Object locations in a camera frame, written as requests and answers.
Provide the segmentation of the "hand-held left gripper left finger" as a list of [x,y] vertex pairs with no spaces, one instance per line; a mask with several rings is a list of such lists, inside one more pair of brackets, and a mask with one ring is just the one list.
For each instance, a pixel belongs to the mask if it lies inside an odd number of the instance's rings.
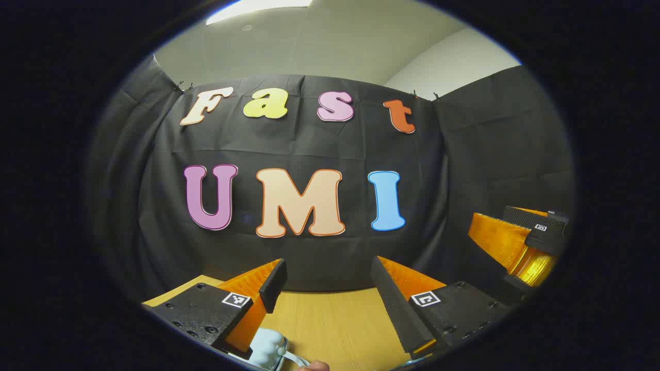
[[142,307],[161,324],[216,351],[243,359],[287,282],[287,263],[276,259],[222,284],[195,282],[158,305]]

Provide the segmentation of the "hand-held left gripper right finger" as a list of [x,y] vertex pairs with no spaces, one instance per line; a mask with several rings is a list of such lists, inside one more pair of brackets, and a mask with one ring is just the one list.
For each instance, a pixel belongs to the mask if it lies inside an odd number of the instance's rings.
[[381,256],[373,258],[371,276],[404,352],[414,360],[450,352],[511,311],[465,281],[445,284]]

